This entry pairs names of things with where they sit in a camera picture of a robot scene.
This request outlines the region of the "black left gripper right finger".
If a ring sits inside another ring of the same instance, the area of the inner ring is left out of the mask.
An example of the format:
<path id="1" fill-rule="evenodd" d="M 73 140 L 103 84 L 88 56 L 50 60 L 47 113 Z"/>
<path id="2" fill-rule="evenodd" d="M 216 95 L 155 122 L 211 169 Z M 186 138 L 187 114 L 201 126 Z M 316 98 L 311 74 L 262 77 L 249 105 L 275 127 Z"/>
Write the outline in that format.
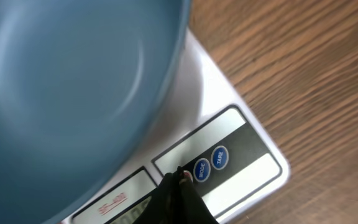
<path id="1" fill-rule="evenodd" d="M 191 224 L 218 224 L 207 206 L 200 197 L 191 179 L 185 174 L 185 170 L 178 166 L 179 188 L 182 200 L 182 215 L 185 223 Z"/>

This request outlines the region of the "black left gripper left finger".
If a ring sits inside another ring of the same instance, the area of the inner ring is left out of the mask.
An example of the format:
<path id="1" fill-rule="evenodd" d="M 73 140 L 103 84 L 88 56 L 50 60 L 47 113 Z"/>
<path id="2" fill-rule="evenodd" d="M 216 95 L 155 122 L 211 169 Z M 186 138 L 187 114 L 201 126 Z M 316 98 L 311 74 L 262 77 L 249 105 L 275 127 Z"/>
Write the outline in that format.
<path id="1" fill-rule="evenodd" d="M 135 224 L 177 223 L 179 204 L 179 179 L 176 173 L 165 174 L 161 183 L 152 192 L 150 201 L 135 220 Z"/>

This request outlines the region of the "white digital kitchen scale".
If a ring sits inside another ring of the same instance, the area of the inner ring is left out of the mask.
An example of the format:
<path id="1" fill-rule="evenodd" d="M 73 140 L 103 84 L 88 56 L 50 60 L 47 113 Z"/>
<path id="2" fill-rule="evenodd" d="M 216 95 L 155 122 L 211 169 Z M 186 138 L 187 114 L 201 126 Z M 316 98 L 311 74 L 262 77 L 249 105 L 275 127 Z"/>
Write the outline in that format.
<path id="1" fill-rule="evenodd" d="M 133 223 L 181 167 L 227 223 L 282 187 L 290 165 L 196 37 L 187 32 L 173 90 L 145 142 L 66 223 Z"/>

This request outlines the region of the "teal plastic bowl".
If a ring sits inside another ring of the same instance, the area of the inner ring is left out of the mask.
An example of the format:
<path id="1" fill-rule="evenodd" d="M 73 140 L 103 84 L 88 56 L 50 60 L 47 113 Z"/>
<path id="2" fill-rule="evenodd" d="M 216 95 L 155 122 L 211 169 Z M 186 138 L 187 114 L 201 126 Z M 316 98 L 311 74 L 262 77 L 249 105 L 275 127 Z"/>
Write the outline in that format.
<path id="1" fill-rule="evenodd" d="M 58 223 L 119 170 L 171 86 L 190 9 L 0 1 L 0 223 Z"/>

